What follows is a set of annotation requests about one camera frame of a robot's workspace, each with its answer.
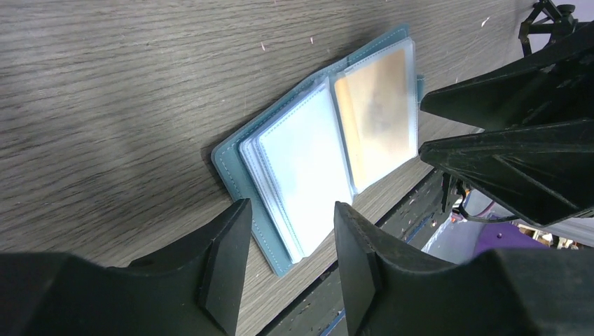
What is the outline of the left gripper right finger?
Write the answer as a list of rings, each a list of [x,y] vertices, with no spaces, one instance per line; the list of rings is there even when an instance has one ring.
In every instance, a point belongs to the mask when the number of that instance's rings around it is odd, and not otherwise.
[[[463,335],[464,317],[439,272],[453,264],[336,202],[336,252],[350,335]]]

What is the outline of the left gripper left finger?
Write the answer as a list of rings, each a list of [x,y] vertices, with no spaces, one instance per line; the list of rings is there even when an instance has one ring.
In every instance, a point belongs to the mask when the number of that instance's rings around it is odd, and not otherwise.
[[[138,335],[234,335],[251,239],[249,199],[130,263]]]

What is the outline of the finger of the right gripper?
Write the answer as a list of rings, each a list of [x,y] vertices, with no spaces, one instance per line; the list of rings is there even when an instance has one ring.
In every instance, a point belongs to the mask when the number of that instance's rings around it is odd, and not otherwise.
[[[422,111],[502,130],[593,118],[593,23],[490,73],[428,92]]]
[[[593,215],[592,120],[428,141],[420,158],[531,225]]]

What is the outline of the blue card holder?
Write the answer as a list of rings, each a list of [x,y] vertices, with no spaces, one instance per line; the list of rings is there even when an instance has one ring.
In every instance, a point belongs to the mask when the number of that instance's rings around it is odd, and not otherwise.
[[[289,252],[265,209],[262,197],[259,195],[246,164],[240,155],[240,143],[263,123],[276,116],[281,108],[292,102],[299,94],[309,90],[314,83],[346,69],[355,62],[361,61],[363,58],[383,48],[387,48],[408,38],[410,36],[409,29],[409,24],[402,24],[395,27],[337,62],[310,74],[286,92],[275,103],[271,104],[267,109],[223,140],[211,152],[212,163],[232,200],[251,200],[253,216],[251,233],[276,276],[285,276],[296,263],[289,257]]]

